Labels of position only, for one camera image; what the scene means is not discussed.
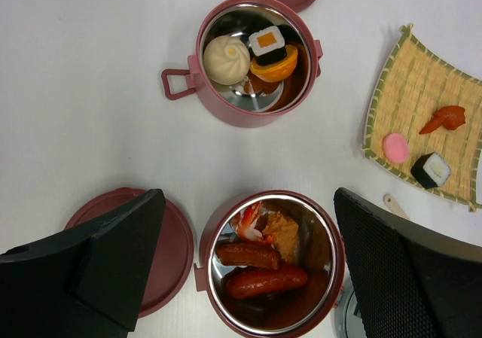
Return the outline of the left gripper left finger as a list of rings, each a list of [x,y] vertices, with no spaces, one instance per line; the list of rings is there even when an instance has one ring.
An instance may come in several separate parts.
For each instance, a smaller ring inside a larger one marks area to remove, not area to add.
[[[166,200],[151,189],[1,255],[3,337],[126,337],[138,321]]]

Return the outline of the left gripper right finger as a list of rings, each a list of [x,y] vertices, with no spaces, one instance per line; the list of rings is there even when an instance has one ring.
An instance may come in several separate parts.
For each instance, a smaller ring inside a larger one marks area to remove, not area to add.
[[[337,225],[368,337],[479,337],[481,248],[340,187]]]

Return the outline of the sushi roll white centre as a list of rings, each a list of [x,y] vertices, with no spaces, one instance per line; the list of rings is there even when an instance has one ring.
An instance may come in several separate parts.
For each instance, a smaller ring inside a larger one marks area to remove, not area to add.
[[[444,158],[432,152],[421,156],[411,167],[411,175],[425,189],[443,186],[451,176],[451,168]]]

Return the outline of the red sausage toy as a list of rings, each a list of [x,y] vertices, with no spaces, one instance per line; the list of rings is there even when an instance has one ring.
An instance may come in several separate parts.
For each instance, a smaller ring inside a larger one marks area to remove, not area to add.
[[[307,273],[298,266],[284,264],[278,269],[255,268],[238,273],[226,283],[227,294],[244,300],[260,294],[289,291],[303,287]]]

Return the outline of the pink round toy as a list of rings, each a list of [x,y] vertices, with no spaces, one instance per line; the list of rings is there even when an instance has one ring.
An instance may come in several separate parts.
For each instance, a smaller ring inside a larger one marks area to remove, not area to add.
[[[397,132],[386,135],[383,139],[383,153],[392,163],[403,163],[410,155],[407,139]]]

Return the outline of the fried cutlet toy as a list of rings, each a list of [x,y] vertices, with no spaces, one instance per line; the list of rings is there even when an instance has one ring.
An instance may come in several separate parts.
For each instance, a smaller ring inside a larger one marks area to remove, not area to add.
[[[271,212],[262,234],[274,244],[285,263],[295,264],[299,245],[299,226],[291,217],[281,212]]]

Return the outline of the brown sausage toy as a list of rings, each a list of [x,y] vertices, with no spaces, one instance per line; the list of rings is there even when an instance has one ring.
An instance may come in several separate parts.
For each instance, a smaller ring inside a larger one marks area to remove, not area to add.
[[[282,262],[278,251],[255,243],[225,243],[219,245],[215,253],[225,266],[251,266],[278,270]]]

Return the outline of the toy shrimp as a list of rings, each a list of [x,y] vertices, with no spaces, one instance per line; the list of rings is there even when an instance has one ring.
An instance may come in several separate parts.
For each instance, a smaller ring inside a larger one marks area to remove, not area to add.
[[[262,208],[262,201],[255,202],[246,207],[240,219],[234,225],[234,232],[239,238],[244,239],[247,242],[271,245],[273,243],[273,237],[264,237],[262,232],[255,228],[256,223],[261,216]]]

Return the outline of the red chicken wing toy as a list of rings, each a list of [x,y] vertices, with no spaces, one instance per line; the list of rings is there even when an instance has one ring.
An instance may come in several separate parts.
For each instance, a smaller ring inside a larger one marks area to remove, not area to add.
[[[465,123],[465,109],[458,105],[449,105],[437,110],[432,115],[432,119],[419,131],[419,134],[432,133],[441,126],[453,131]]]

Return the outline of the orange toy fruit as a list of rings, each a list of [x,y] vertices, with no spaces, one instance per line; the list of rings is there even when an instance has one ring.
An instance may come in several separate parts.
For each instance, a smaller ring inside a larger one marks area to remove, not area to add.
[[[254,59],[251,61],[250,72],[268,83],[284,81],[297,66],[298,49],[291,44],[286,46],[287,57],[270,65],[259,65]]]

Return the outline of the white rice ball toy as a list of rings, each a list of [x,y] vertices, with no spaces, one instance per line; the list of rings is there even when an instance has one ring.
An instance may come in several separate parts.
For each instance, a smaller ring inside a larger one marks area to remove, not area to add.
[[[230,86],[238,84],[249,72],[248,48],[238,38],[228,35],[212,39],[203,52],[203,67],[214,82]]]

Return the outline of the sushi roll orange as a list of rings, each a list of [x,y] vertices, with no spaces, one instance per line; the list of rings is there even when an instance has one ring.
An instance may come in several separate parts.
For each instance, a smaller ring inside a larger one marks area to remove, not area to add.
[[[277,26],[252,33],[249,43],[258,65],[271,65],[287,57],[285,39]]]

